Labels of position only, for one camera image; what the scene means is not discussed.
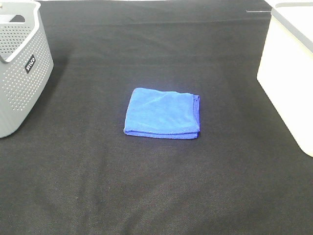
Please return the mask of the black table cloth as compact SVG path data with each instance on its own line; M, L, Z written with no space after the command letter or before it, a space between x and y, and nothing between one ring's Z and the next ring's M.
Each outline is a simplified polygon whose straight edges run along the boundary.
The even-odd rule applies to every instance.
M53 72L0 141L3 235L310 235L313 160L256 79L263 0L43 1ZM195 140L126 136L137 87L198 94Z

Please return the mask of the white storage box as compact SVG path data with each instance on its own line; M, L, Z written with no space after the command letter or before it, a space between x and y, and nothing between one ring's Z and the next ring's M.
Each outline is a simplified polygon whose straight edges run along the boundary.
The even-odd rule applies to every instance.
M300 149L313 154L313 3L271 9L257 80Z

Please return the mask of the grey perforated plastic basket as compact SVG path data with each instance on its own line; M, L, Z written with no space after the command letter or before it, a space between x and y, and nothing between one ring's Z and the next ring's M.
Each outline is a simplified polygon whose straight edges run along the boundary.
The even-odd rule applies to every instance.
M53 70L53 59L34 0L2 0L1 15L24 22L0 24L0 136L13 134L25 120Z

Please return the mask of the blue microfiber towel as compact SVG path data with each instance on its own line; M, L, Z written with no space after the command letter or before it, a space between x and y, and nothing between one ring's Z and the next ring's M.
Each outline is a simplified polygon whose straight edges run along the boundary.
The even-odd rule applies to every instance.
M157 139L196 139L200 129L200 96L146 88L133 90L124 133Z

